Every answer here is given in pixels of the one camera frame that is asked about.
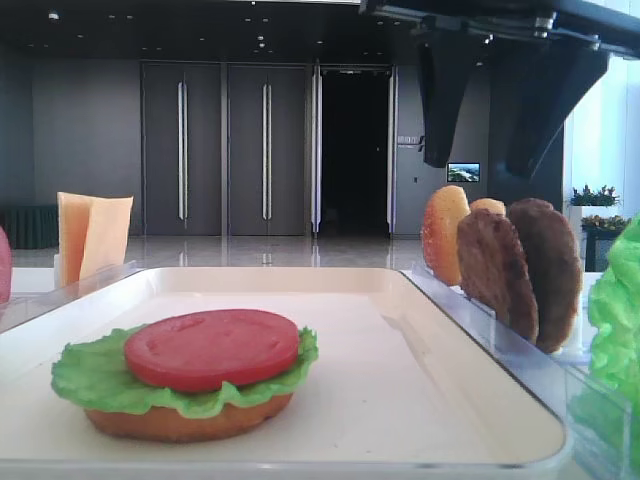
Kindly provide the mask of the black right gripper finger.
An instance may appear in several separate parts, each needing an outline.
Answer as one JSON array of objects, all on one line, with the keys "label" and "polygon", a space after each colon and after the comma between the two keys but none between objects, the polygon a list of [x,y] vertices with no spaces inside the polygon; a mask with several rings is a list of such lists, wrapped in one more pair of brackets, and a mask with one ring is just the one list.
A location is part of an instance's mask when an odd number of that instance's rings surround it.
[{"label": "black right gripper finger", "polygon": [[426,17],[416,30],[423,159],[434,168],[450,158],[465,92],[484,63],[490,37],[467,15]]},{"label": "black right gripper finger", "polygon": [[609,55],[582,47],[526,47],[507,63],[506,170],[532,176],[567,116],[607,72]]}]

